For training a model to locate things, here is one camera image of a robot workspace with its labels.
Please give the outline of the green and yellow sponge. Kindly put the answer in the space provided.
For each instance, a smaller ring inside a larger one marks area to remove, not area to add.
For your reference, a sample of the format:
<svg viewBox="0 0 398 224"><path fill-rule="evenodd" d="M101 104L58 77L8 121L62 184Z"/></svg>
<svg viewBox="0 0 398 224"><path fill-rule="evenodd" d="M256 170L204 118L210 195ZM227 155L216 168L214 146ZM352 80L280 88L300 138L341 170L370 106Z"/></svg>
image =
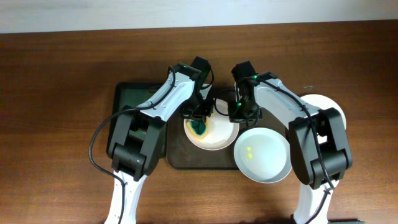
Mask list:
<svg viewBox="0 0 398 224"><path fill-rule="evenodd" d="M187 131L197 139L203 139L208 134L208 123L203 121L188 120Z"/></svg>

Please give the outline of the white plate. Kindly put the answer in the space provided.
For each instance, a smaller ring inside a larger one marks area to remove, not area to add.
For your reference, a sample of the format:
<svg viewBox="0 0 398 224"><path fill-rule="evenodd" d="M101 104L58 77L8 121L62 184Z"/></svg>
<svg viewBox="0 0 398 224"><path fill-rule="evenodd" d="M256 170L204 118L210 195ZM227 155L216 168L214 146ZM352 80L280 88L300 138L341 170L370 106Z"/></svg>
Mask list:
<svg viewBox="0 0 398 224"><path fill-rule="evenodd" d="M303 101L305 101L306 103L316 106L322 110L326 110L328 108L334 108L334 109L338 110L342 117L344 128L346 129L346 126L347 126L346 116L345 116L343 110L341 109L341 107L335 101L333 101L331 98L324 96L324 95L318 95L318 94L307 94L307 95L301 96L300 98Z"/></svg>

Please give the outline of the pink plate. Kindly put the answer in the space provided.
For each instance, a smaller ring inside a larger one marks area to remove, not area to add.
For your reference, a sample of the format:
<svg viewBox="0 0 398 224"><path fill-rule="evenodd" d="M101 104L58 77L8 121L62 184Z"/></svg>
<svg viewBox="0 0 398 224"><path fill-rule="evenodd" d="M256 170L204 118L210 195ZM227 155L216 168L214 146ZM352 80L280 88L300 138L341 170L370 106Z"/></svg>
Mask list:
<svg viewBox="0 0 398 224"><path fill-rule="evenodd" d="M223 100L216 100L216 109L206 119L204 135L198 136L190 127L190 119L184 119L183 128L187 138L197 147L208 151L224 149L234 142L239 133L239 124L229 121L228 104Z"/></svg>

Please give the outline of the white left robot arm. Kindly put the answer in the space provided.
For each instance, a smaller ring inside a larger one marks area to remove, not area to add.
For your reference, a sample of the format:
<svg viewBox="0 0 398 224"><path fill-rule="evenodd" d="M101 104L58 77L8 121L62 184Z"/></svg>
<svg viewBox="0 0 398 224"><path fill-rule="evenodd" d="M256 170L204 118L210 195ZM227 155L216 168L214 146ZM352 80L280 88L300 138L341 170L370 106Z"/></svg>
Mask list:
<svg viewBox="0 0 398 224"><path fill-rule="evenodd" d="M135 223L143 183L155 169L167 134L167 121L175 111L194 122L202 136L213 110L212 100L202 93L213 71L208 61L197 58L168 69L165 83L145 102L124 106L116 112L116 124L107 148L112 160L114 191L107 223Z"/></svg>

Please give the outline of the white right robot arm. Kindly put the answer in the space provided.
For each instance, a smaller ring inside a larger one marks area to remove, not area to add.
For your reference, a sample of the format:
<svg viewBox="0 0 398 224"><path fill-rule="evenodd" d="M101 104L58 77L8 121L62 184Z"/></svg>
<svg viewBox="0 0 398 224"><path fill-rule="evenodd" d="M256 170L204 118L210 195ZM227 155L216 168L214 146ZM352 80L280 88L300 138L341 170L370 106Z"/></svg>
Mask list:
<svg viewBox="0 0 398 224"><path fill-rule="evenodd" d="M236 99L228 104L232 122L256 121L264 108L287 129L290 161L300 181L292 223L328 223L331 197L353 165L341 113L303 101L271 72L233 78Z"/></svg>

